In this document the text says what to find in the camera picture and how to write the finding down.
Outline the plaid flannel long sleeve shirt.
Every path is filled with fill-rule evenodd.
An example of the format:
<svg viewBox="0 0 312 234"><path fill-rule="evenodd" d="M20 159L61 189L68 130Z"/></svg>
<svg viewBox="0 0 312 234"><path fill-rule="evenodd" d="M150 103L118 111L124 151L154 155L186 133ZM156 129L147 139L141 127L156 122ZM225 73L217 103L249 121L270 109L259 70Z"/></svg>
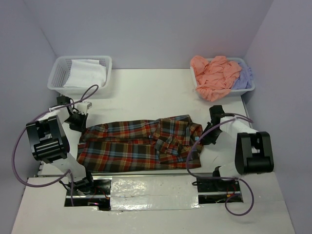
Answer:
<svg viewBox="0 0 312 234"><path fill-rule="evenodd" d="M92 173L199 168L202 133L189 115L99 124L81 134L77 161Z"/></svg>

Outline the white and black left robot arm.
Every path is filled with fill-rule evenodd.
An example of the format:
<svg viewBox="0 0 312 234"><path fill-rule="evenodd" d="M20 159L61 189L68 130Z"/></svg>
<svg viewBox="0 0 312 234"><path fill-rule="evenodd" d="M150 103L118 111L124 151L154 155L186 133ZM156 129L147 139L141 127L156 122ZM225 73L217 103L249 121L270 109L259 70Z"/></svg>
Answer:
<svg viewBox="0 0 312 234"><path fill-rule="evenodd" d="M62 125L68 123L71 130L82 133L86 129L88 110L91 107L91 102L72 103L69 97L60 96L56 106L26 124L34 159L51 164L62 173L70 171L67 174L69 185L84 194L95 190L95 181L91 173L71 155L70 142Z"/></svg>

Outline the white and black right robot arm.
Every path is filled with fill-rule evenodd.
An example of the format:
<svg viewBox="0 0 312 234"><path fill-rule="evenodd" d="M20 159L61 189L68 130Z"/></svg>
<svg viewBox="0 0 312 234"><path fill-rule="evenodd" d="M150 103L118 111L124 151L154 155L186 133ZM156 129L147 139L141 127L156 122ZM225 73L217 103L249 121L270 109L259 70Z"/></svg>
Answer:
<svg viewBox="0 0 312 234"><path fill-rule="evenodd" d="M245 125L242 121L251 123L251 119L241 114L226 113L221 105L214 105L209 112L211 121L207 123L200 143L215 145L222 133L235 140L234 160L217 166L213 172L212 185L216 190L224 190L229 179L273 172L273 150L268 132Z"/></svg>

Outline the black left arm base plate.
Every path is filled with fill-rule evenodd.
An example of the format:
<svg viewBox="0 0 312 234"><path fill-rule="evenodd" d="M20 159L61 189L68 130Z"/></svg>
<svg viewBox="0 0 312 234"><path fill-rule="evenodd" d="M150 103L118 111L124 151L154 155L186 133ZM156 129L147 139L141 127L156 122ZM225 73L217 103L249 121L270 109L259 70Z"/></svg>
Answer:
<svg viewBox="0 0 312 234"><path fill-rule="evenodd" d="M72 207L72 202L75 207L94 207L100 211L110 211L111 197L111 177L96 177L93 181L93 187L84 191L74 189L71 193L69 185L61 183L66 189L65 207Z"/></svg>

